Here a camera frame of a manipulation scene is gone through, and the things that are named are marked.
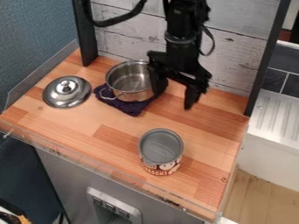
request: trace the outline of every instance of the open can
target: open can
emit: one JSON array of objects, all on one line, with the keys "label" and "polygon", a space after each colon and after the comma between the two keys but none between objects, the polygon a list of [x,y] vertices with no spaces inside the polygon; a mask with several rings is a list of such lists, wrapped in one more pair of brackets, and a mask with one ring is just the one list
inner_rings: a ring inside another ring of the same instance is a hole
[{"label": "open can", "polygon": [[138,148],[143,169],[153,175],[165,176],[179,168],[184,143],[172,130],[153,129],[142,136]]}]

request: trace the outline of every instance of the pot lid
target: pot lid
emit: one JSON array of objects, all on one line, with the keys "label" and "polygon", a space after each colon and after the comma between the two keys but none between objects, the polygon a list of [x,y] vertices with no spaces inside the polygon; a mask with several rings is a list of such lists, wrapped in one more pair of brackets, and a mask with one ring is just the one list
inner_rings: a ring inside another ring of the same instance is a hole
[{"label": "pot lid", "polygon": [[89,82],[77,76],[65,76],[45,88],[43,99],[51,107],[65,109],[80,105],[90,94]]}]

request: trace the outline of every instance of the gray cabinet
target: gray cabinet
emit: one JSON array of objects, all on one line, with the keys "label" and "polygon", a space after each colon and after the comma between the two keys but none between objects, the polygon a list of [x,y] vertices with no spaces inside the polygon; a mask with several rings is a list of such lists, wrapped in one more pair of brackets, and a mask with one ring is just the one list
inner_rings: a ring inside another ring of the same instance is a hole
[{"label": "gray cabinet", "polygon": [[142,214],[143,224],[204,223],[162,201],[116,183],[49,152],[38,150],[38,154],[72,224],[99,223],[94,214],[94,205],[88,200],[87,190],[90,187],[137,208]]}]

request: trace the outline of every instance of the wooden floor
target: wooden floor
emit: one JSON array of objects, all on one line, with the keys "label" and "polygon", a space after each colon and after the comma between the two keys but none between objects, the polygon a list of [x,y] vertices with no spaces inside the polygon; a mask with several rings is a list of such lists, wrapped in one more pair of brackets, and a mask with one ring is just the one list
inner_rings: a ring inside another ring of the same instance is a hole
[{"label": "wooden floor", "polygon": [[299,223],[299,192],[238,170],[224,216],[239,224]]}]

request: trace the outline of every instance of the pot handle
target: pot handle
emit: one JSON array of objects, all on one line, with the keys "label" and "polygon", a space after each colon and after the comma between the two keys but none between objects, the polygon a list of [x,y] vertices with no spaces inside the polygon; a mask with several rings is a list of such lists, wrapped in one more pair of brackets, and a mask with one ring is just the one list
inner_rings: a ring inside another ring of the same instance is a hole
[{"label": "pot handle", "polygon": [[121,94],[119,94],[119,95],[117,95],[117,96],[115,96],[115,97],[113,97],[113,98],[111,98],[111,97],[106,97],[106,96],[103,96],[103,95],[101,94],[101,92],[104,91],[105,89],[106,89],[106,88],[103,88],[103,89],[101,89],[101,90],[99,91],[100,98],[103,99],[103,100],[113,101],[113,100],[118,99],[118,97],[120,97],[121,95],[123,95],[123,93],[121,93]]}]

